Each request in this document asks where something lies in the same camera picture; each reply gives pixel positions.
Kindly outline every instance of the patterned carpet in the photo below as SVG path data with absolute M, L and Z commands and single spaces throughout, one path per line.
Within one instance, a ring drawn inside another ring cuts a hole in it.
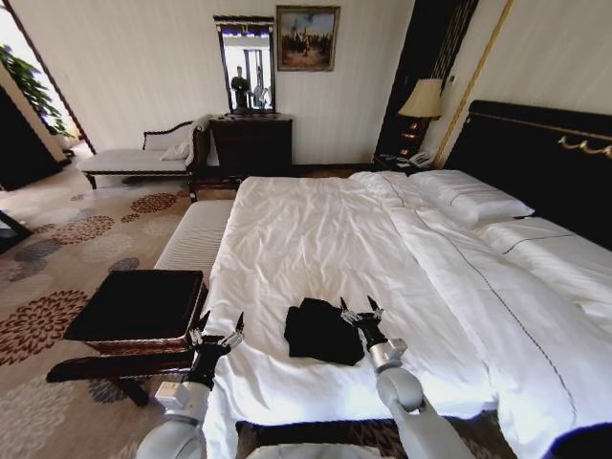
M 0 208 L 34 231 L 0 255 L 0 458 L 131 458 L 162 419 L 158 404 L 138 408 L 106 381 L 44 380 L 59 361 L 94 354 L 83 344 L 60 340 L 67 325 L 110 271 L 152 268 L 189 205 L 181 180 L 99 178 L 98 185 L 93 191 L 68 166 L 22 189 L 0 191 Z M 201 190 L 199 199 L 234 194 Z M 160 380 L 143 386 L 154 393 Z M 494 414 L 453 424 L 477 457 L 513 457 Z M 304 438 L 375 446 L 404 457 L 397 430 L 387 421 L 243 424 L 239 430 L 240 458 L 257 445 Z

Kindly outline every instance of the telephone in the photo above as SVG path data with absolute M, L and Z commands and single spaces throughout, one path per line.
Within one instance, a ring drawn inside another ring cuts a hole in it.
M 408 162 L 419 168 L 423 168 L 430 165 L 433 162 L 433 158 L 431 157 L 428 151 L 422 151 L 421 153 L 417 153 L 412 158 L 410 158 Z

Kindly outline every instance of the wooden dresser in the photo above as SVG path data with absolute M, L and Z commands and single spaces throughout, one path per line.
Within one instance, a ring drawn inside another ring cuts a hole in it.
M 291 117 L 227 114 L 210 120 L 224 176 L 282 176 L 291 173 Z

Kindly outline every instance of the headboard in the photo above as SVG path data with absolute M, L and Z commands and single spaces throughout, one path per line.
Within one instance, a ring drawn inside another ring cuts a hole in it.
M 447 169 L 612 250 L 612 116 L 475 100 Z

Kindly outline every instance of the picture frame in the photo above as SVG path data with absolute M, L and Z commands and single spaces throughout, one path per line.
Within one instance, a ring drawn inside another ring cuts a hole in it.
M 331 72 L 340 7 L 276 7 L 279 72 Z

